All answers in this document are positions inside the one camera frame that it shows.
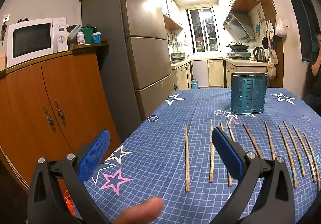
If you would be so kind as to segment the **operator left hand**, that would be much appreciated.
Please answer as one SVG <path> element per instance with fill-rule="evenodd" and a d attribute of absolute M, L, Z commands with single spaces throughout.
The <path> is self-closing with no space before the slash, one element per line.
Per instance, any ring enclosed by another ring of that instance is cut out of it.
<path fill-rule="evenodd" d="M 142 204 L 125 209 L 114 224 L 150 223 L 161 213 L 164 203 L 160 197 L 152 197 Z"/>

